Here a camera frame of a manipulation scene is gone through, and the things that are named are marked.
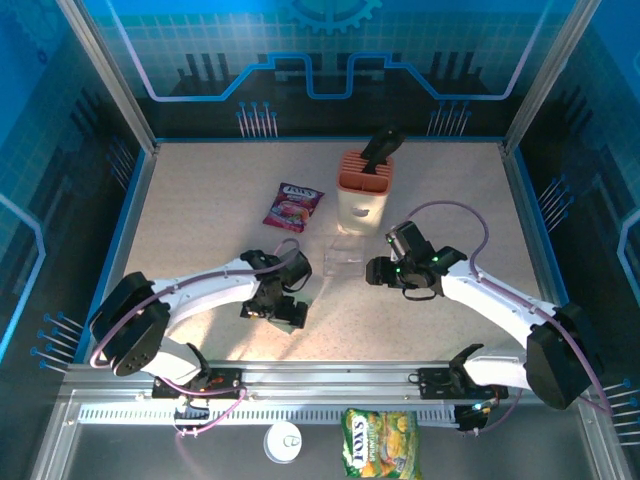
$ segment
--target beige table surface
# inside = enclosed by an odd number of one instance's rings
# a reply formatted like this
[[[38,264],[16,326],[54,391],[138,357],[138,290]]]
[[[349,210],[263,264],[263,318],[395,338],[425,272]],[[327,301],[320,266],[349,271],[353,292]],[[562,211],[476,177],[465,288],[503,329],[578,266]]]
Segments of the beige table surface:
[[[324,245],[337,235],[335,177],[357,142],[164,144],[153,174],[127,273],[175,277],[225,264],[248,249],[271,252],[291,235],[314,277],[307,326],[292,335],[225,305],[179,324],[172,338],[210,360],[439,360],[471,343],[514,346],[501,329],[453,301],[409,302],[401,292],[360,278],[323,277]],[[406,142],[394,154],[395,178],[380,235],[365,261],[388,255],[382,233],[413,207],[458,200],[486,218],[491,240],[478,264],[514,287],[539,295],[496,144]],[[262,224],[280,182],[326,193],[302,234]],[[433,207],[415,219],[436,249],[467,254],[482,239],[477,220],[456,207]]]

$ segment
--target clear plastic cup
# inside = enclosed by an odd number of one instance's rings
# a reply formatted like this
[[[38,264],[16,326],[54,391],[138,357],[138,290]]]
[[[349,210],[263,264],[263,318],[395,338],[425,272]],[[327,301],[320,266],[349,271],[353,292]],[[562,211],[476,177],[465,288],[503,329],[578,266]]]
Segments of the clear plastic cup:
[[[325,277],[364,275],[364,240],[360,235],[328,237],[324,248]]]

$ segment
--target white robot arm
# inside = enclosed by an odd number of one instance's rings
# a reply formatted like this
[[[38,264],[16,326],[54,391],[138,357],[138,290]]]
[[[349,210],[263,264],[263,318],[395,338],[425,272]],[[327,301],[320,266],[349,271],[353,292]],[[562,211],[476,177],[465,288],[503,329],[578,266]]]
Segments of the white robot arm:
[[[102,303],[90,329],[98,345],[104,344],[102,355],[116,375],[143,371],[176,385],[206,389],[215,376],[206,360],[193,345],[180,344],[166,332],[227,303],[242,303],[241,317],[264,318],[288,333],[304,328],[308,306],[287,293],[311,274],[311,265],[297,249],[280,258],[249,250],[222,267],[180,278],[149,281],[136,272],[124,277]],[[137,314],[117,328],[132,310]]]
[[[460,302],[508,332],[522,346],[514,355],[479,344],[465,349],[450,362],[446,383],[452,394],[463,396],[488,385],[517,387],[532,390],[551,407],[567,408],[591,380],[576,353],[545,315],[569,332],[596,374],[602,373],[595,334],[576,305],[560,308],[526,295],[475,268],[466,255],[451,247],[436,252],[413,222],[394,227],[386,238],[392,255],[368,263],[369,284],[402,289],[410,300],[432,300],[439,295]],[[433,295],[407,295],[407,291],[425,288]]]

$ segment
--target candy bag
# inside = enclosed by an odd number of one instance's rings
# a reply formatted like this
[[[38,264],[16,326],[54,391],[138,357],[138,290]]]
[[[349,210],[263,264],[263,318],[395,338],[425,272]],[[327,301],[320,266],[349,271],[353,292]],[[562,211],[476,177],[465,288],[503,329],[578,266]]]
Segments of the candy bag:
[[[281,183],[271,210],[262,223],[301,233],[323,196],[324,193],[311,188]]]
[[[422,480],[415,412],[350,408],[342,414],[342,431],[342,461],[347,476]]]

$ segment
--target red candy bag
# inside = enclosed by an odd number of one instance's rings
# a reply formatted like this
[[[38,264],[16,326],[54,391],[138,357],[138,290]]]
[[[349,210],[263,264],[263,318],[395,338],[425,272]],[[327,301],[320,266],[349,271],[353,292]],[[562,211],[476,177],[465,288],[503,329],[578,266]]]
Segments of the red candy bag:
[[[281,183],[278,196],[262,223],[300,233],[323,196],[324,193],[311,188]]]

